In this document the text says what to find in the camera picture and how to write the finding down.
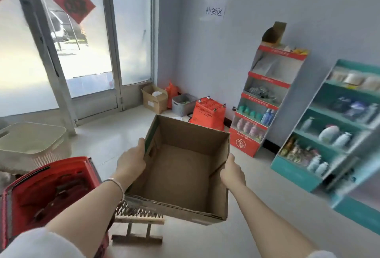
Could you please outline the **cream plastic laundry basket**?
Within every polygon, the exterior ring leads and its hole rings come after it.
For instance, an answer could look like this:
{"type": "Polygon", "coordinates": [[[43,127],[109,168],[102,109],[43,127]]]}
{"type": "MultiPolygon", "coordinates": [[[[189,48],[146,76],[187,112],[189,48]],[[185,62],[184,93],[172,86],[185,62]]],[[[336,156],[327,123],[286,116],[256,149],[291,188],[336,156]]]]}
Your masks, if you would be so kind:
{"type": "Polygon", "coordinates": [[[19,122],[0,130],[0,172],[27,174],[71,155],[65,127],[19,122]]]}

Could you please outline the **grey packets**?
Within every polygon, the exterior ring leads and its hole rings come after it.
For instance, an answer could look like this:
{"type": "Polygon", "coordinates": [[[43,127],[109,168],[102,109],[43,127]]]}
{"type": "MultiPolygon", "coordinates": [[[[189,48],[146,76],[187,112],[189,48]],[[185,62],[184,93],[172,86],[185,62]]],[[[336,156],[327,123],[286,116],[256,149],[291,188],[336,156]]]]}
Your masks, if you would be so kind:
{"type": "Polygon", "coordinates": [[[264,86],[250,87],[247,91],[250,94],[257,96],[261,99],[266,99],[272,102],[276,102],[277,100],[277,97],[274,95],[274,93],[264,86]]]}

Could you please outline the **grey plastic storage bin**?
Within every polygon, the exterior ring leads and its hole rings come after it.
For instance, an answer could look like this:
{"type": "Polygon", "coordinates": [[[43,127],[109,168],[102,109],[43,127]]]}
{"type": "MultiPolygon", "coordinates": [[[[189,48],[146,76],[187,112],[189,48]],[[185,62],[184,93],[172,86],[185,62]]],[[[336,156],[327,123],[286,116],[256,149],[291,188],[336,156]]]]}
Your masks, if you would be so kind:
{"type": "Polygon", "coordinates": [[[184,93],[172,98],[172,111],[177,116],[183,117],[193,113],[196,102],[199,98],[184,93]]]}

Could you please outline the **row of assorted small bottles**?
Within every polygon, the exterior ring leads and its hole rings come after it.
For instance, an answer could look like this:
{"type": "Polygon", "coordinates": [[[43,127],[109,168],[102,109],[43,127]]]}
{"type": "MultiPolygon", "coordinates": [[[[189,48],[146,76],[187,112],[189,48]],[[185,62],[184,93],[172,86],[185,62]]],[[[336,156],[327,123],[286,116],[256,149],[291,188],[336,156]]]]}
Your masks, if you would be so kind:
{"type": "Polygon", "coordinates": [[[330,168],[320,150],[296,135],[288,138],[285,145],[280,149],[279,155],[319,177],[324,176],[330,168]]]}

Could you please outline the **row of dark blue bottles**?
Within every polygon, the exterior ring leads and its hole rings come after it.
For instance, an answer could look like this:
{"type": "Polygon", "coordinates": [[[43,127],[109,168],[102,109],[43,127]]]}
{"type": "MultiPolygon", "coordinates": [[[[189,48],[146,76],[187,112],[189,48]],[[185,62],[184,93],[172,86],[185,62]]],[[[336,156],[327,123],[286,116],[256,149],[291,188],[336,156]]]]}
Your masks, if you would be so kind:
{"type": "Polygon", "coordinates": [[[337,112],[350,121],[368,125],[378,114],[380,104],[367,103],[347,96],[340,96],[333,100],[328,109],[337,112]]]}

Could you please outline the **row of pink bottles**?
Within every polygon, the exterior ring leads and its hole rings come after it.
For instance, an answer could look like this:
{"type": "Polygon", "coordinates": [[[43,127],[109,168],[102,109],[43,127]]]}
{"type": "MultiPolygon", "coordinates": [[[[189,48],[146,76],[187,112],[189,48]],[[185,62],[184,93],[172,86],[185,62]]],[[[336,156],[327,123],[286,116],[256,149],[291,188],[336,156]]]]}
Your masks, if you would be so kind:
{"type": "Polygon", "coordinates": [[[236,128],[244,135],[247,135],[258,142],[261,142],[264,138],[265,131],[263,129],[243,118],[237,120],[236,128]]]}

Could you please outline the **small cardboard box with papers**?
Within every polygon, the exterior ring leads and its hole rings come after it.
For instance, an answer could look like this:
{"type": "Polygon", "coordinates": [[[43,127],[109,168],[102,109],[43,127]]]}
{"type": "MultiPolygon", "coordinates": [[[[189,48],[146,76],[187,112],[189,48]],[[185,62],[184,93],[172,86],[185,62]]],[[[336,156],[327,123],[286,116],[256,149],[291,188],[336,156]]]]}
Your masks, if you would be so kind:
{"type": "Polygon", "coordinates": [[[141,89],[143,105],[155,114],[161,114],[168,110],[168,93],[164,89],[150,83],[141,89]]]}

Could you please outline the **red plastic shopping basket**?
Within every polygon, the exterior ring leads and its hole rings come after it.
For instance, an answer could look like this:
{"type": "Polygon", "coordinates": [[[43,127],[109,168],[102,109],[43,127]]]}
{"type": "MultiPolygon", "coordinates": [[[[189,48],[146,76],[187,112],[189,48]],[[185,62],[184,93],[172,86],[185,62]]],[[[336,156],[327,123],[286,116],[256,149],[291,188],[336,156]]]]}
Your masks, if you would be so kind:
{"type": "MultiPolygon", "coordinates": [[[[45,227],[100,184],[86,157],[60,160],[16,180],[3,195],[2,251],[21,233],[45,227]]],[[[107,231],[93,258],[110,258],[107,231]]]]}

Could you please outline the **red and white display shelf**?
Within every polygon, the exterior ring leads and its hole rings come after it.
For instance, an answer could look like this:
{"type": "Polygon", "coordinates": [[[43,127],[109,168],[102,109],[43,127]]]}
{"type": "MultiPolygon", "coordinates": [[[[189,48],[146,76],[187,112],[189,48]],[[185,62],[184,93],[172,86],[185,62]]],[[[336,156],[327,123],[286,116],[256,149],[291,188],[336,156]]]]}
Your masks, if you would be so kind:
{"type": "MultiPolygon", "coordinates": [[[[304,61],[308,57],[308,55],[298,55],[284,51],[285,46],[282,44],[272,46],[261,42],[254,56],[252,66],[248,71],[237,108],[241,105],[246,105],[262,115],[264,115],[267,108],[270,108],[277,111],[273,121],[277,118],[278,111],[282,108],[294,80],[297,78],[304,61]],[[264,86],[273,92],[277,97],[276,102],[261,99],[247,91],[250,87],[259,86],[264,86]]],[[[231,145],[250,157],[254,157],[266,139],[273,121],[267,127],[235,111],[229,129],[231,145]],[[238,131],[236,124],[239,118],[243,118],[263,129],[265,131],[263,140],[258,142],[238,131]]]]}

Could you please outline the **white paper wall sign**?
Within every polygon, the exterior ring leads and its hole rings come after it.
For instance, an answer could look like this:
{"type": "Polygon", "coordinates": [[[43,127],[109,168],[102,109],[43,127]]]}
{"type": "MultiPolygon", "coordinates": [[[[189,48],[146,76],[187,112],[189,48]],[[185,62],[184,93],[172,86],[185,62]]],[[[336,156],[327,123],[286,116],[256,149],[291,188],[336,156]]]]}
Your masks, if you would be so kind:
{"type": "Polygon", "coordinates": [[[224,19],[227,0],[204,0],[201,10],[201,21],[221,22],[224,19]]]}

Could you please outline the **row of beige rolls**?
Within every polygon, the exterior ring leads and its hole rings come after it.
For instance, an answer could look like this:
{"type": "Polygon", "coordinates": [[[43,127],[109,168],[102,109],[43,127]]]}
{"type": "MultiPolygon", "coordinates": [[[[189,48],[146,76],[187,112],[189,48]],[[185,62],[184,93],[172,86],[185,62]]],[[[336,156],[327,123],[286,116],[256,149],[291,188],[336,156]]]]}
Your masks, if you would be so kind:
{"type": "Polygon", "coordinates": [[[380,91],[380,76],[373,73],[336,68],[327,80],[348,88],[380,91]]]}

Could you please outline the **person's left hand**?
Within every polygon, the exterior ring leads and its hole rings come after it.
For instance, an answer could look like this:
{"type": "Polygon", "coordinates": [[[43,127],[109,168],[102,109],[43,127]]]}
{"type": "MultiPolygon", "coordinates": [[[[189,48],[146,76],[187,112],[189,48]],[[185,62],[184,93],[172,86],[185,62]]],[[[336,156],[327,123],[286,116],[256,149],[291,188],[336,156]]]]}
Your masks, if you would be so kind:
{"type": "Polygon", "coordinates": [[[144,156],[138,155],[138,144],[123,152],[117,161],[117,168],[112,176],[121,184],[132,184],[145,170],[144,156]]]}

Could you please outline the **white car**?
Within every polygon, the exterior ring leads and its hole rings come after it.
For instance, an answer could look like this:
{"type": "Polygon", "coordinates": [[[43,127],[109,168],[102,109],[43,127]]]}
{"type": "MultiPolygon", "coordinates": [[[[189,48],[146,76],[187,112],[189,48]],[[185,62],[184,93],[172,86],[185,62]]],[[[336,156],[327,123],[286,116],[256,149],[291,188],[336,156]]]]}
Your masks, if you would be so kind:
{"type": "Polygon", "coordinates": [[[54,42],[88,43],[84,29],[63,10],[49,10],[49,16],[52,23],[50,32],[54,42]]]}

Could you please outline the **brown cardboard box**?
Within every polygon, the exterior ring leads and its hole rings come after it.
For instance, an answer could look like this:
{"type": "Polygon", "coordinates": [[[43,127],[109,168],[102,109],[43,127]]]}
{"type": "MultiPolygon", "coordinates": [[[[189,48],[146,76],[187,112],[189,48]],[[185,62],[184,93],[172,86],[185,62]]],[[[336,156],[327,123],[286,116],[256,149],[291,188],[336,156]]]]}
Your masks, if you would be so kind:
{"type": "Polygon", "coordinates": [[[201,225],[225,222],[229,191],[220,172],[229,154],[228,132],[155,115],[145,138],[146,168],[126,202],[201,225]]]}

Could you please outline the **teal display shelf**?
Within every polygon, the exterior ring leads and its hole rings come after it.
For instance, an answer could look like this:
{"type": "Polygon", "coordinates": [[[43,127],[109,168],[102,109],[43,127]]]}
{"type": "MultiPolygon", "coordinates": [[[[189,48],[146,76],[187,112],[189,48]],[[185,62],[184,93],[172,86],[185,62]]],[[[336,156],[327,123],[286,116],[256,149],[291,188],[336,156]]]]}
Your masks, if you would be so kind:
{"type": "Polygon", "coordinates": [[[359,149],[326,190],[335,212],[380,235],[380,134],[359,149]]]}
{"type": "Polygon", "coordinates": [[[347,96],[359,101],[380,104],[380,91],[366,91],[361,89],[348,88],[343,85],[335,84],[328,81],[330,74],[336,68],[343,68],[344,70],[354,70],[363,73],[373,73],[380,76],[380,65],[371,65],[349,61],[345,59],[338,59],[335,65],[330,69],[324,81],[319,86],[317,92],[314,94],[308,107],[303,112],[302,116],[297,122],[297,125],[292,130],[292,135],[299,136],[301,140],[310,143],[313,147],[320,150],[322,157],[329,163],[329,170],[322,177],[316,176],[308,172],[305,168],[298,166],[278,154],[275,156],[271,163],[271,169],[292,183],[307,192],[313,192],[317,189],[330,175],[334,177],[342,170],[342,168],[349,162],[349,159],[356,150],[359,150],[364,142],[367,142],[371,135],[380,125],[380,108],[374,120],[368,125],[360,124],[350,121],[343,115],[328,109],[328,106],[334,99],[340,96],[347,96]],[[317,141],[314,137],[303,134],[298,130],[299,125],[308,117],[313,116],[323,120],[323,123],[333,124],[336,123],[343,131],[351,132],[352,139],[343,149],[337,149],[330,145],[325,145],[317,141]]]}

